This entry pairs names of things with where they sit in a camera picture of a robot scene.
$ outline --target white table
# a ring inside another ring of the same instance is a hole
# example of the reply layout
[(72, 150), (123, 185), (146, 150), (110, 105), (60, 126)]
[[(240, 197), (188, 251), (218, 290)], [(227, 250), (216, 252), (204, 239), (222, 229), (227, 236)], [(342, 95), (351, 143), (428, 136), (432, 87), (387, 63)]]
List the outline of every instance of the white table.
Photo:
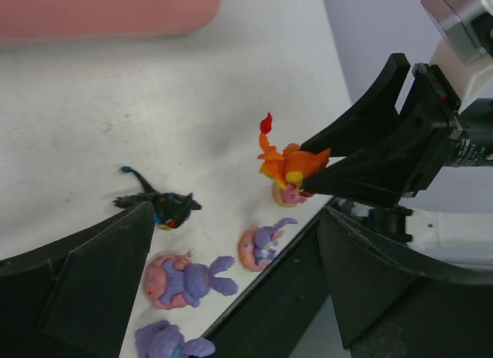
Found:
[[(235, 256), (245, 229), (293, 216), (285, 246), (327, 197), (273, 202), (258, 173), (260, 120), (273, 114), (270, 141), (283, 148), (349, 106), (322, 0), (223, 0), (184, 38), (0, 49), (0, 259), (118, 212), (112, 199), (139, 189), (121, 165), (203, 205), (181, 228), (156, 230), (150, 259), (194, 248), (210, 264)], [(241, 293), (257, 274), (237, 263), (224, 276)], [(147, 323), (197, 337), (234, 299), (211, 292), (197, 309), (165, 311), (139, 292), (121, 357), (136, 356), (133, 334)]]

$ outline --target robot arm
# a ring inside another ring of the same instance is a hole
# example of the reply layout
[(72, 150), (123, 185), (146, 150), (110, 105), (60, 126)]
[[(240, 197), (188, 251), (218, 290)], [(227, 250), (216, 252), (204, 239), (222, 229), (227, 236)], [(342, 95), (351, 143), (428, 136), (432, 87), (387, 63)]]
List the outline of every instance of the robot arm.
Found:
[(475, 98), (493, 79), (492, 0), (423, 0), (440, 29), (430, 64), (392, 54), (368, 91), (301, 149), (345, 157), (304, 180), (305, 192), (391, 209), (429, 187), (443, 166), (493, 166), (493, 101)]
[(430, 64), (438, 65), (464, 111), (493, 79), (493, 0), (422, 0), (443, 36)]

